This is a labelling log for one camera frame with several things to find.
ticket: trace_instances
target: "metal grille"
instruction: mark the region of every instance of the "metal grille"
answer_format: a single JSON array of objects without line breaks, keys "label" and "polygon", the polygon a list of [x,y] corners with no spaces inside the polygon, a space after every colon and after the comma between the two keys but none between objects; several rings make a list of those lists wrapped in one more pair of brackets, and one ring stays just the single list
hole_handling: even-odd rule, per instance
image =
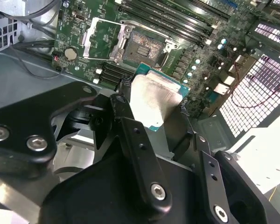
[{"label": "metal grille", "polygon": [[270,26],[267,26],[265,24],[258,24],[258,26],[255,28],[255,32],[266,36],[267,38],[280,43],[280,30],[276,28],[272,28]]},{"label": "metal grille", "polygon": [[0,51],[15,43],[19,22],[0,16]]},{"label": "metal grille", "polygon": [[264,102],[269,96],[272,97],[254,108],[239,108],[229,96],[220,112],[235,137],[257,127],[280,104],[280,64],[262,55],[233,92],[233,101],[249,107]]}]

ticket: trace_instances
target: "red wire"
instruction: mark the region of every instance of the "red wire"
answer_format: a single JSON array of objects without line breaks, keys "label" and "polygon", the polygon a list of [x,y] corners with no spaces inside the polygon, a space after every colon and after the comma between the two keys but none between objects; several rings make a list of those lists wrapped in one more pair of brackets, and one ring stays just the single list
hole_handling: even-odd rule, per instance
[{"label": "red wire", "polygon": [[270,96],[268,96],[268,98],[266,98],[264,101],[260,102],[260,103],[257,104],[257,105],[253,105],[253,106],[241,106],[241,105],[236,104],[236,103],[234,102],[234,100],[233,100],[233,92],[235,91],[235,89],[236,89],[237,86],[239,85],[240,81],[239,81],[239,74],[238,74],[237,65],[236,65],[235,62],[233,62],[233,65],[234,65],[234,67],[235,67],[235,71],[236,71],[237,76],[238,76],[238,83],[235,85],[234,89],[233,89],[232,92],[231,92],[231,101],[232,101],[232,103],[233,103],[235,106],[237,106],[237,107],[239,107],[239,108],[248,108],[248,109],[261,106],[261,105],[263,105],[265,102],[267,102],[270,98],[272,98],[273,95],[276,94],[276,92],[278,92],[278,91],[280,90],[280,87],[279,87],[279,88],[276,89]]}]

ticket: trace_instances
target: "motherboard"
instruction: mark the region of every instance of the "motherboard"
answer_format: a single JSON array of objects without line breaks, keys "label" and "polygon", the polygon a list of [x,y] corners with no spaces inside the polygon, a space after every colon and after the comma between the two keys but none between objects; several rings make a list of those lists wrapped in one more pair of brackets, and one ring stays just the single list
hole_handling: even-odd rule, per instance
[{"label": "motherboard", "polygon": [[246,35],[263,19],[244,0],[69,0],[59,15],[53,66],[115,89],[140,64],[189,90],[189,116],[231,91],[247,60]]}]

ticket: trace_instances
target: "green circuit board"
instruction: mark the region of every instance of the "green circuit board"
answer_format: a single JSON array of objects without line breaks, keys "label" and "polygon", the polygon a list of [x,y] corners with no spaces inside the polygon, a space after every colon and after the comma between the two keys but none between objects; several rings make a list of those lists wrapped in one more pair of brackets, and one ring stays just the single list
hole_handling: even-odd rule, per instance
[{"label": "green circuit board", "polygon": [[[87,36],[94,18],[99,22]],[[58,16],[53,66],[114,89],[116,69],[133,74],[147,63],[190,88],[187,109],[197,117],[220,95],[208,86],[247,53],[246,33],[260,18],[279,22],[242,0],[71,0]],[[111,55],[126,21],[141,26],[133,27],[117,62]],[[168,39],[178,46],[170,52]]]}]

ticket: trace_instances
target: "sata port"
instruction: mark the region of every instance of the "sata port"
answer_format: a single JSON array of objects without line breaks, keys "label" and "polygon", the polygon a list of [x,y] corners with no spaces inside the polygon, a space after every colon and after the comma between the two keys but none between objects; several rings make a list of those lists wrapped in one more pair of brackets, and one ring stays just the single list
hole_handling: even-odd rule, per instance
[{"label": "sata port", "polygon": [[76,19],[78,19],[78,20],[85,21],[85,17],[82,16],[82,15],[76,14],[75,17],[76,17]]}]

